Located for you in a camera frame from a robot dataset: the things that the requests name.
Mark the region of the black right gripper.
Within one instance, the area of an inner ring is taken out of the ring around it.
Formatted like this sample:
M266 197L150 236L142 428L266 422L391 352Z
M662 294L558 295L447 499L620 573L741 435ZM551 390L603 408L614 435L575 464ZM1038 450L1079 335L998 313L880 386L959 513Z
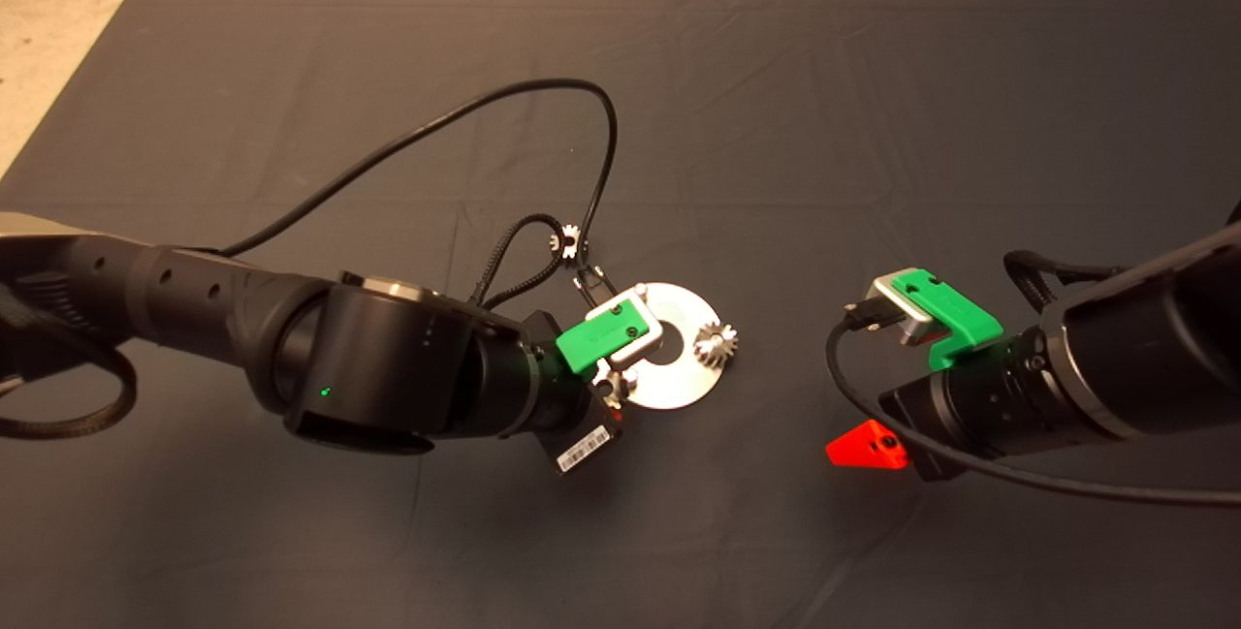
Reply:
M1080 443L1080 414L1045 371L1042 332L1028 329L965 354L949 368L877 397L882 412L972 457L1028 457ZM903 470L911 457L890 427L864 421L827 444L834 466Z

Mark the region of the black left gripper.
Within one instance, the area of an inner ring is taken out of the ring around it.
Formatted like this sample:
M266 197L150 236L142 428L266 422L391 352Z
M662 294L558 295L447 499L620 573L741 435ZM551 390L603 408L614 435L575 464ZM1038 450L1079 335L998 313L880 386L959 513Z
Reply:
M553 315L524 319L539 368L539 395L524 430L535 435L558 476L585 470L623 438L623 396L603 395L589 378L571 371L556 345L562 332Z

